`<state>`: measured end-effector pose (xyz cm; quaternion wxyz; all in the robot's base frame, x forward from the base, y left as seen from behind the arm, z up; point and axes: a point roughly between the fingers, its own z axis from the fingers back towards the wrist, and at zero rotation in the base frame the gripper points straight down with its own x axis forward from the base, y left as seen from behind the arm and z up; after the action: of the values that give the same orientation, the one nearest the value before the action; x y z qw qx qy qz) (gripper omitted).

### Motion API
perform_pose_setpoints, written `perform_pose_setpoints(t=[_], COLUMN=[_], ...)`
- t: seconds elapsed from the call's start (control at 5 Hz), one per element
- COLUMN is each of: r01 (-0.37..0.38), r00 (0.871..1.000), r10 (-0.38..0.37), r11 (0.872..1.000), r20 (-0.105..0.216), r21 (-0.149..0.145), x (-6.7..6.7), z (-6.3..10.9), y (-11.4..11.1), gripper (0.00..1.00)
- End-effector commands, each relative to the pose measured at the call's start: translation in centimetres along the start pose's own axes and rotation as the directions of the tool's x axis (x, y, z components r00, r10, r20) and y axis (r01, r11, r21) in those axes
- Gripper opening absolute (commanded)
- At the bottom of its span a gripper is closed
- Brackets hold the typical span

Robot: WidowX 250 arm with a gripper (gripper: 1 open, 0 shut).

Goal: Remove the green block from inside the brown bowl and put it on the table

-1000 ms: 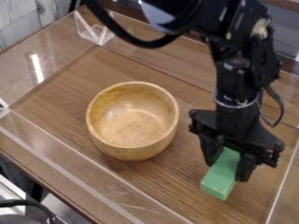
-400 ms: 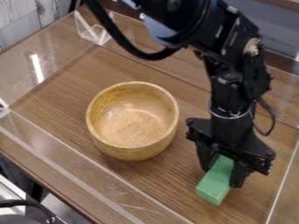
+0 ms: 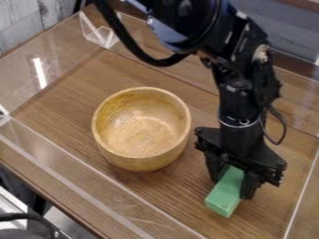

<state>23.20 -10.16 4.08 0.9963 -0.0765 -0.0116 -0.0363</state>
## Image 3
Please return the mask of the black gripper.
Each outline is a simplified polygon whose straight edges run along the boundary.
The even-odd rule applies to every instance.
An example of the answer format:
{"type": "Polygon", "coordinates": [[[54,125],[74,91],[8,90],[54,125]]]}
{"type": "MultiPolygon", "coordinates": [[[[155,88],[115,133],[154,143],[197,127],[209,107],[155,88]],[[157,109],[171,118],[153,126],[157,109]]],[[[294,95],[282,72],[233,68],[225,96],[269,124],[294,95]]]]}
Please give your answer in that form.
{"type": "Polygon", "coordinates": [[[219,128],[197,127],[197,149],[203,152],[213,181],[217,183],[230,167],[243,171],[241,198],[251,200],[257,189],[282,183],[289,164],[266,143],[266,121],[243,125],[221,122],[219,128]]]}

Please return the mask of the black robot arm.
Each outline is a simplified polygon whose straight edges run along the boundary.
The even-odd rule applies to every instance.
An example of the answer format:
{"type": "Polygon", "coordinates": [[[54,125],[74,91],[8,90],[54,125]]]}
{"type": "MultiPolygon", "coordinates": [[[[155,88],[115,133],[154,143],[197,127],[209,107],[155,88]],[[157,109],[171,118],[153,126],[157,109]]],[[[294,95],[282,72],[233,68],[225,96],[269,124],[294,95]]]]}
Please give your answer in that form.
{"type": "Polygon", "coordinates": [[[270,149],[281,144],[266,132],[267,115],[285,121],[273,106],[282,82],[273,66],[273,43],[261,26],[230,0],[125,0],[147,16],[159,42],[173,51],[157,59],[141,48],[109,0],[93,0],[131,53],[157,67],[197,55],[211,69],[219,90],[217,128],[198,127],[197,149],[206,157],[211,179],[231,168],[243,171],[239,197],[250,200],[266,183],[278,186],[289,164],[270,149]]]}

